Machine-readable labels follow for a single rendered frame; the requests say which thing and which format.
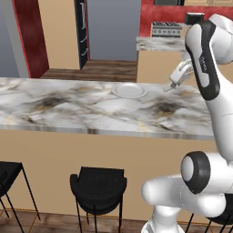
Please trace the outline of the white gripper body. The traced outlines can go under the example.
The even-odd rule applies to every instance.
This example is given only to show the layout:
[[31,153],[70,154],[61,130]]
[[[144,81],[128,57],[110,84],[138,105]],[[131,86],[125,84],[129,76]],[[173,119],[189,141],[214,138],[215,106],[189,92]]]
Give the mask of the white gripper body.
[[183,81],[185,81],[190,73],[193,72],[193,66],[190,59],[182,61],[172,72],[169,79],[171,82],[171,87],[179,86]]

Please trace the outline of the beige kitchen island cabinet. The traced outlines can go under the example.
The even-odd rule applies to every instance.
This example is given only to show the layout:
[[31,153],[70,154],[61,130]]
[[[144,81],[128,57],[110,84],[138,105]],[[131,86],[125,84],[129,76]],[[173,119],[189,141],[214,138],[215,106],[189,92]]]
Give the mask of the beige kitchen island cabinet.
[[183,38],[137,37],[137,82],[166,84],[177,65],[187,59]]

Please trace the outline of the white round plate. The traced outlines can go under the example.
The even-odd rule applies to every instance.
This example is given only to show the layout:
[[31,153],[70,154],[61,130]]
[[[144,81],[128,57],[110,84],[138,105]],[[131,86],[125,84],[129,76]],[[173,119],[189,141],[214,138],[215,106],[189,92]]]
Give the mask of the white round plate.
[[112,93],[118,97],[137,99],[147,95],[147,90],[137,83],[118,83],[112,87]]

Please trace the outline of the silver stove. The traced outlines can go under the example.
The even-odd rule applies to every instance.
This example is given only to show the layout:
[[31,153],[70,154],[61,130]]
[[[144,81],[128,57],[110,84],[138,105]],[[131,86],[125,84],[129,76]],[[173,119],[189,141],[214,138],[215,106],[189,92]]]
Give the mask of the silver stove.
[[153,22],[151,24],[152,37],[180,37],[182,25],[176,22]]

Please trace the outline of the black microwave oven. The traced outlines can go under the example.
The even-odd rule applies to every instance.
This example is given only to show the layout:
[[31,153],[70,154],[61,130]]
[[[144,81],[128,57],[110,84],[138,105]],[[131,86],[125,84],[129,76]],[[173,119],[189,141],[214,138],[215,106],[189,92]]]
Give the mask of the black microwave oven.
[[194,25],[204,20],[204,13],[189,13],[186,12],[185,24]]

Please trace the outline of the grey range hood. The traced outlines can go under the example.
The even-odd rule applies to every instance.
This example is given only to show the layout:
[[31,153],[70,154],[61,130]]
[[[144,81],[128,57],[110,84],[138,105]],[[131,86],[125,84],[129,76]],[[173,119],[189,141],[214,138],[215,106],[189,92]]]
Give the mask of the grey range hood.
[[185,0],[153,0],[153,5],[159,6],[182,6]]

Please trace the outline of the black built-in oven column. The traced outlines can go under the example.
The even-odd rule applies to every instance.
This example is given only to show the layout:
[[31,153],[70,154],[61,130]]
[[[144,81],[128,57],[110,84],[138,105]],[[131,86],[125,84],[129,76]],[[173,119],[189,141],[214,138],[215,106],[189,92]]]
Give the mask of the black built-in oven column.
[[86,0],[74,0],[76,13],[76,31],[79,53],[79,65],[83,68],[88,60],[88,43],[86,29]]

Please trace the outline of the beige tall cupboard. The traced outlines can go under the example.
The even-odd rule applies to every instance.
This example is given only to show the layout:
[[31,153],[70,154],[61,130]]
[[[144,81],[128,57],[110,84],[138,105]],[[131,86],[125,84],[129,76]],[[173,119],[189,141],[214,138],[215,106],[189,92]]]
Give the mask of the beige tall cupboard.
[[74,0],[38,0],[50,68],[79,69]]

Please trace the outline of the black bar stool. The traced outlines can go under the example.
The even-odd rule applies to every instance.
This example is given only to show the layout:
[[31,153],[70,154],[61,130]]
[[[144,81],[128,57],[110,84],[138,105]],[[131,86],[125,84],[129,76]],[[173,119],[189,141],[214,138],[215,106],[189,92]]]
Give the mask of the black bar stool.
[[4,212],[6,213],[6,215],[8,216],[8,212],[6,210],[5,204],[2,201],[2,197],[6,196],[8,203],[10,204],[10,207],[15,215],[16,221],[18,223],[18,226],[20,227],[22,233],[25,233],[23,230],[23,227],[18,219],[18,216],[15,212],[15,209],[13,207],[13,204],[10,200],[10,197],[8,196],[8,191],[10,189],[10,187],[14,184],[16,178],[18,177],[19,173],[23,172],[24,177],[25,177],[25,182],[27,184],[30,196],[32,198],[34,207],[35,207],[35,212],[36,215],[38,217],[38,219],[40,219],[39,216],[39,212],[35,203],[35,199],[32,193],[32,190],[30,188],[26,173],[25,173],[25,169],[23,166],[22,162],[6,162],[6,161],[0,161],[0,204],[2,205]]
[[208,218],[208,223],[206,224],[206,229],[204,233],[208,233],[208,231],[211,229],[212,223],[217,223],[221,225],[219,233],[223,233],[225,227],[230,225],[230,230],[228,233],[231,233],[233,231],[233,214],[222,214],[219,217]]
[[123,169],[81,167],[78,175],[70,175],[70,187],[76,199],[77,215],[80,216],[82,208],[86,221],[89,214],[96,220],[97,216],[119,207],[118,233],[122,232],[123,195],[127,188]]

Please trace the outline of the beige wall cupboards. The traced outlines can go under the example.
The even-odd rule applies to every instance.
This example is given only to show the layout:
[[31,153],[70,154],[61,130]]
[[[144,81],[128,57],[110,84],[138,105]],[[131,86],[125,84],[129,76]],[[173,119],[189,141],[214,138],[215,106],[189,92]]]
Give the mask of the beige wall cupboards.
[[184,6],[233,7],[233,0],[184,0]]

